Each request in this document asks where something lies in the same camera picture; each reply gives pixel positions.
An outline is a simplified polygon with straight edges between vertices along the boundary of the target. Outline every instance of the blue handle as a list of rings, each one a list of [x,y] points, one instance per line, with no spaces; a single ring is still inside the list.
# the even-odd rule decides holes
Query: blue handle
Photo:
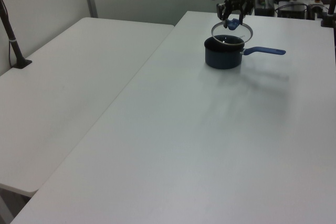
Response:
[[[244,55],[250,55],[253,52],[265,52],[267,54],[284,55],[286,51],[267,47],[251,47],[244,50]]]

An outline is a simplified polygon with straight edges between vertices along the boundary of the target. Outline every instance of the wire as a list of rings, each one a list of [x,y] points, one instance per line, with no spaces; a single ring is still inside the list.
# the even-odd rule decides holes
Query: wire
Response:
[[[291,7],[291,6],[297,6],[297,5],[304,5],[305,7],[308,7],[308,5],[306,5],[306,4],[288,4],[288,5],[283,5],[283,6],[280,6],[280,7],[278,7],[278,8],[276,8],[274,11],[277,11],[277,10],[281,10],[281,9],[283,9],[283,8],[286,8],[286,7]]]
[[[10,58],[11,58],[11,57],[10,57],[10,56],[11,56],[11,53],[10,53],[10,43],[11,43],[11,42],[9,41],[9,42],[8,42],[8,61],[9,61],[10,68],[12,68],[13,66],[12,66],[12,63],[11,63],[11,61],[10,61],[10,60],[11,60],[11,59],[10,59]]]

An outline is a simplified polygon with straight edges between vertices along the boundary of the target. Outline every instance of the saucepan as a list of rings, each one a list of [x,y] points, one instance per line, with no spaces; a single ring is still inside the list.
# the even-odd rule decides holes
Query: saucepan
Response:
[[[252,47],[244,49],[245,42],[249,41],[253,35],[252,29],[246,25],[250,32],[250,37],[244,41],[242,38],[233,35],[214,35],[214,29],[222,23],[218,23],[212,29],[212,37],[204,42],[205,62],[213,68],[231,69],[241,64],[242,55],[250,55],[253,52],[264,52],[267,54],[284,55],[286,51],[267,47]]]

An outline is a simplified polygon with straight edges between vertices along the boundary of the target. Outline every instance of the metal stand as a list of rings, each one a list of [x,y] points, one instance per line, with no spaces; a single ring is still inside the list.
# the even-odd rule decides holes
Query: metal stand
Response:
[[[2,23],[4,24],[9,42],[14,50],[15,56],[16,56],[16,64],[13,66],[13,68],[23,69],[26,66],[28,66],[30,63],[32,63],[31,60],[26,60],[21,53],[21,50],[19,48],[19,45],[16,41],[13,29],[10,25],[8,13],[5,7],[5,3],[3,0],[0,0],[0,17],[2,20]]]
[[[323,13],[323,18],[321,21],[322,27],[335,27],[335,18],[334,18],[334,12],[335,12],[335,6],[336,6],[336,0],[330,0],[330,6],[328,13]]]

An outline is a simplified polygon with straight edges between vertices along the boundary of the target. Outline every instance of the white table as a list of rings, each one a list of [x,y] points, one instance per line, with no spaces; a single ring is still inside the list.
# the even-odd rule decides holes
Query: white table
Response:
[[[188,12],[13,224],[336,223],[332,30],[248,16],[287,53],[216,70],[217,22]]]
[[[84,18],[0,77],[0,188],[32,196],[173,26]]]

